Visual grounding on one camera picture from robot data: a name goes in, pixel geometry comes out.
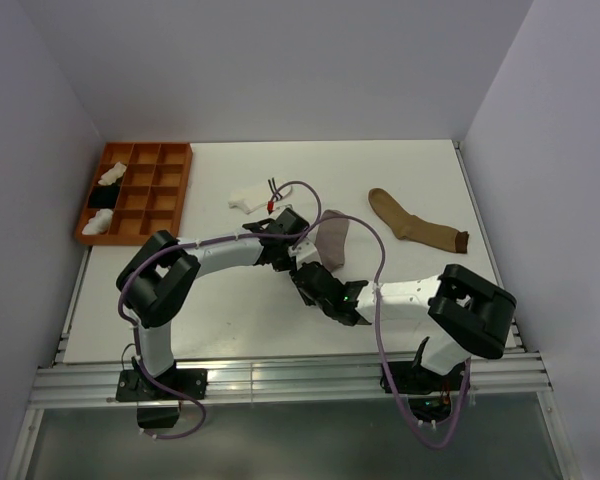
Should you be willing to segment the grey sock with red cuff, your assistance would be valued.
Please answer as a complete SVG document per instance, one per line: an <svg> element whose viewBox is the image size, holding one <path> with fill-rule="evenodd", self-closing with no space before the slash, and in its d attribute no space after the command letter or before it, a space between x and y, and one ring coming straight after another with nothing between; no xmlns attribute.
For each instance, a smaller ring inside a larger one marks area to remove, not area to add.
<svg viewBox="0 0 600 480"><path fill-rule="evenodd" d="M345 264L345 243L349 220L338 210L326 210L321 216L314 245L322 265L334 272Z"/></svg>

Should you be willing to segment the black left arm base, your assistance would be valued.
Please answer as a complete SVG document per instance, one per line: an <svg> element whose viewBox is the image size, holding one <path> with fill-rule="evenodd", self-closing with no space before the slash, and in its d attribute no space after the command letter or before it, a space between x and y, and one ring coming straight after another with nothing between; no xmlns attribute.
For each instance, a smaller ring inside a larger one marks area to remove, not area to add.
<svg viewBox="0 0 600 480"><path fill-rule="evenodd" d="M157 377L157 381L169 388L165 391L146 378L138 367L120 372L115 400L121 403L146 403L156 401L178 401L172 407L138 407L138 426L145 430L173 428L180 417L184 398L172 391L185 394L195 400L203 400L206 394L208 370L203 368L179 369L176 365Z"/></svg>

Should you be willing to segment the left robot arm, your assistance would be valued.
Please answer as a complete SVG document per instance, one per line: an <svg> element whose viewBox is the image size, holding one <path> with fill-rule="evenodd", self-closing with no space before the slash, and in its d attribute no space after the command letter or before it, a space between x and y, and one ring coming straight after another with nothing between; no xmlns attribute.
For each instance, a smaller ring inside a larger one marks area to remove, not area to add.
<svg viewBox="0 0 600 480"><path fill-rule="evenodd" d="M152 399L173 391L171 321L195 280L243 266L288 270L288 250L308 228L306 220L287 208L274 219L245 224L217 238L187 242L166 230L152 235L116 280L118 313L133 329L142 371L139 388Z"/></svg>

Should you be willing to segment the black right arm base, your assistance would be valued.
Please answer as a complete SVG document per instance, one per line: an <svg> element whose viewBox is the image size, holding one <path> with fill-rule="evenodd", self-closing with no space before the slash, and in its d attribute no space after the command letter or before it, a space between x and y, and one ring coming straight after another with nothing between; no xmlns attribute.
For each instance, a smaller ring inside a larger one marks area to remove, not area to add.
<svg viewBox="0 0 600 480"><path fill-rule="evenodd" d="M397 392L399 411L409 423L444 423L451 419L454 410L451 394L461 391L470 365L465 361L448 374L439 375L414 361L389 362L391 376L382 367L379 384L387 394Z"/></svg>

